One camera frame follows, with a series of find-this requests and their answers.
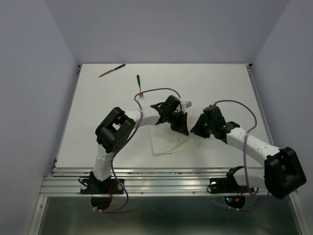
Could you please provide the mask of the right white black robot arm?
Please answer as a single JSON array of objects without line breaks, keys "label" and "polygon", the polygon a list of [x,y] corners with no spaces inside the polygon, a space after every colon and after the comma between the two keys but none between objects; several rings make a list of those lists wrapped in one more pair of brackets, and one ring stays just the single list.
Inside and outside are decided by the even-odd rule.
[{"label": "right white black robot arm", "polygon": [[266,189],[277,199],[283,199],[307,182],[298,156],[292,148],[279,148],[263,142],[249,135],[235,122],[225,122],[223,117],[211,118],[201,114],[191,133],[205,139],[213,135],[225,144],[241,150],[262,166],[251,173],[244,166],[230,169],[224,178],[214,180],[212,193],[256,187]]}]

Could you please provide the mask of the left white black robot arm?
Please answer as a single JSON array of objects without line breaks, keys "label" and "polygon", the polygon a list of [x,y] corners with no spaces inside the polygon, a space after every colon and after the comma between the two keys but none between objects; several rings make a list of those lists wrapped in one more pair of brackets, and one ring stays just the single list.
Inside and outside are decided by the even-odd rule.
[{"label": "left white black robot arm", "polygon": [[112,160],[139,127],[168,123],[172,131],[188,136],[187,115],[182,109],[162,110],[157,105],[140,111],[113,108],[95,130],[98,150],[95,166],[89,174],[89,185],[98,193],[108,189]]}]

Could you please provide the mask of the white cloth napkin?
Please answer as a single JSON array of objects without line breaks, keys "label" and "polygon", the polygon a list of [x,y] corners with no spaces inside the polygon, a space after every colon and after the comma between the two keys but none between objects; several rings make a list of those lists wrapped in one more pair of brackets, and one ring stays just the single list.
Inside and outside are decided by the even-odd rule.
[{"label": "white cloth napkin", "polygon": [[154,156],[193,150],[200,146],[197,138],[175,132],[167,123],[149,125],[148,130]]}]

